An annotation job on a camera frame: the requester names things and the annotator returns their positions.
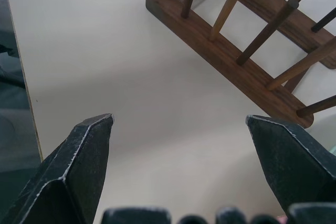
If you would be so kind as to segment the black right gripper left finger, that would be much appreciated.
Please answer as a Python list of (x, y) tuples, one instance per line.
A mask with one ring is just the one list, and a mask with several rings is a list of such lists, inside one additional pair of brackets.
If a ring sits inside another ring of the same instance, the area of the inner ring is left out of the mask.
[(93, 223), (113, 123), (107, 113), (75, 125), (43, 160), (1, 223)]

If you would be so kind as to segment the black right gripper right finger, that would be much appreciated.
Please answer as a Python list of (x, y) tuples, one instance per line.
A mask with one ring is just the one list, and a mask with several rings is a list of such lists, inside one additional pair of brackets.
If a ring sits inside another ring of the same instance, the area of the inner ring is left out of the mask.
[(266, 181), (288, 223), (335, 223), (335, 156), (298, 124), (246, 117)]

